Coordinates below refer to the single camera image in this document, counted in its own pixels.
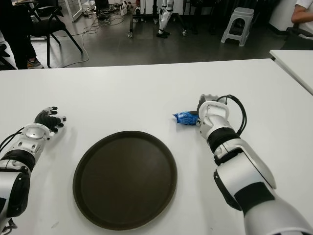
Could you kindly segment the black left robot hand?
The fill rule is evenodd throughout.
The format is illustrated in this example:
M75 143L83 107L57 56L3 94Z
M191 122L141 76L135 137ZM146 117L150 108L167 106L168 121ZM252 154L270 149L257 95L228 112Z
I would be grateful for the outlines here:
M66 122L66 116L58 116L58 108L55 106L50 106L43 109L35 117L34 123L42 124L47 127L50 132L58 133L58 127L63 127L64 122Z

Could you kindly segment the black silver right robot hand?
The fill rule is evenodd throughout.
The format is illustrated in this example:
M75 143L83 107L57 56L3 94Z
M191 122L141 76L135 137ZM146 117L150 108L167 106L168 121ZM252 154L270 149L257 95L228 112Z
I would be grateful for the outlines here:
M199 103L197 106L197 109L195 111L190 111L189 113L192 115L198 115L199 114L199 109L201 105L206 102L206 101L214 101L217 100L219 97L217 95L211 95L211 94L202 94L199 98Z

